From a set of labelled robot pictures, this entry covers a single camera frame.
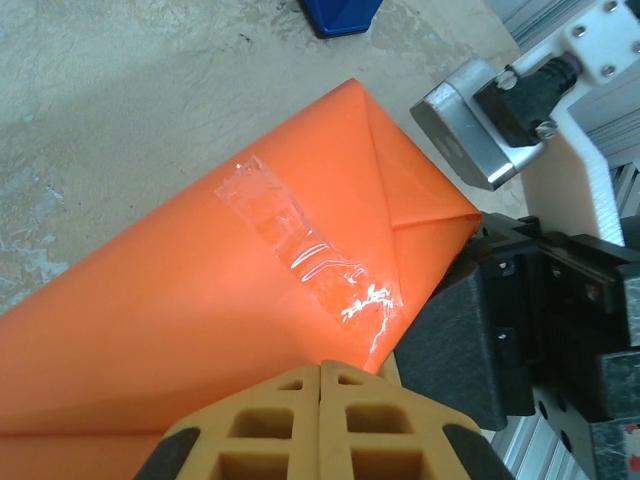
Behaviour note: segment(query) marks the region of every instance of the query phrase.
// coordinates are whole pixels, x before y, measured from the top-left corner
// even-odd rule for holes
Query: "white plastic part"
[[[640,26],[622,1],[599,0],[573,17],[513,67],[525,75],[550,57],[569,52],[585,69],[576,85],[552,112],[558,132],[546,141],[542,155],[522,173],[527,206],[540,218],[545,230],[568,235],[587,233],[624,245],[620,217],[609,176],[609,166],[569,113],[569,107],[594,87],[606,83],[640,60],[633,43],[640,38]],[[584,32],[576,27],[584,27]],[[606,75],[603,69],[614,66]]]

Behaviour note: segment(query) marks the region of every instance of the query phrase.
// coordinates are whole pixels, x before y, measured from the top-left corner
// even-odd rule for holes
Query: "concrete floor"
[[[517,47],[483,0],[385,0],[318,40],[295,0],[0,3],[0,312],[350,77],[481,209],[409,115],[473,54]]]

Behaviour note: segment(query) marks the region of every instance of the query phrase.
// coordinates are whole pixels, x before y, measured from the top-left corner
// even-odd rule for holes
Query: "orange package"
[[[479,220],[346,82],[0,317],[0,477],[38,436],[60,450],[47,478],[80,478],[73,438],[137,435],[120,449],[137,461],[180,417],[295,367],[376,372]]]

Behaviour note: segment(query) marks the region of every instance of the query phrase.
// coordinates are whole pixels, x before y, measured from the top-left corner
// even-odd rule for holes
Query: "clear tape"
[[[310,295],[373,353],[402,307],[397,289],[381,285],[366,266],[338,250],[258,157],[237,164],[216,194],[255,229]]]

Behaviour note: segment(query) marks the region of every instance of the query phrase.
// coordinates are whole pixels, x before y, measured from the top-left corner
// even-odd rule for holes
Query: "blue container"
[[[366,32],[382,0],[305,0],[321,36]]]

